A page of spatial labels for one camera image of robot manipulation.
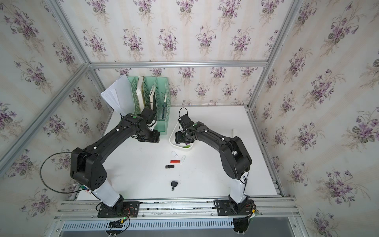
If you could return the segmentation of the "white plastic storage box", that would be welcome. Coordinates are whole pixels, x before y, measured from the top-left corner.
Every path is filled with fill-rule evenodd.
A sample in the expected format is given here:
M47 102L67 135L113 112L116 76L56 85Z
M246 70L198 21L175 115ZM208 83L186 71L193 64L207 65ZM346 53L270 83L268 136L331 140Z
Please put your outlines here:
M172 131L172 133L171 133L171 135L170 135L170 138L169 138L169 142L170 142L171 146L173 148L181 150L181 151L190 151L193 148L193 146L195 145L195 142L194 143L188 143L188 144L191 144L190 148L187 148L187 149L183 148L183 146L186 146L188 144L187 143L176 143L176 141L175 141L175 138L176 138L175 134L178 131L180 131L180 125L177 122L176 125L175 125L175 127L174 127L174 129L173 129L173 131Z

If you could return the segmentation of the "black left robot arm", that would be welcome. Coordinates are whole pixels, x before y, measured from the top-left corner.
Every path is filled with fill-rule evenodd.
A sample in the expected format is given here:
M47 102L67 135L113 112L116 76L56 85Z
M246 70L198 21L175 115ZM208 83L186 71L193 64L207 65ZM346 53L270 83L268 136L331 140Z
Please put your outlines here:
M84 149L76 148L71 154L70 176L88 188L101 203L114 212L121 212L124 199L111 186L103 163L108 156L130 137L139 142L158 143L160 132L151 130L156 113L144 108L140 114L127 114L98 141Z

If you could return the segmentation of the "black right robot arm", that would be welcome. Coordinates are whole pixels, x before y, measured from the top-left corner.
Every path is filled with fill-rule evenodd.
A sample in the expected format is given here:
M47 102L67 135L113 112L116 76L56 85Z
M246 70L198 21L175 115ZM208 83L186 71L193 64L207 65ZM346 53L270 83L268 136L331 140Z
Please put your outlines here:
M224 172L235 180L231 185L229 200L235 204L246 201L245 188L252 159L241 138L219 134L200 121L193 122L187 114L179 117L178 123L180 130L175 133L175 142L201 141L215 149L220 155Z

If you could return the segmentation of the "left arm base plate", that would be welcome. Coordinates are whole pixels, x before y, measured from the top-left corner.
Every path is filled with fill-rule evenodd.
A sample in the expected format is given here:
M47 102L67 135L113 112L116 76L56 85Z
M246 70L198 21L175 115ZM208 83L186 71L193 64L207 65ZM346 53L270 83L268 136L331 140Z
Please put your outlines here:
M138 201L124 201L118 202L115 206L109 207L102 202L99 203L95 209L98 212L98 218L117 218L117 217L137 217L138 209L140 207Z

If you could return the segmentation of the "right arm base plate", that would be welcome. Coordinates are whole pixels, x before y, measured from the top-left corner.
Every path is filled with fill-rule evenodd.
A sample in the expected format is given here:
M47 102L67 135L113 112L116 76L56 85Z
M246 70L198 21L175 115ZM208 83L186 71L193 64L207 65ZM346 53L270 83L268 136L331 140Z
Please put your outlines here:
M241 203L232 199L216 199L214 205L218 216L252 216L257 212L254 201L248 197Z

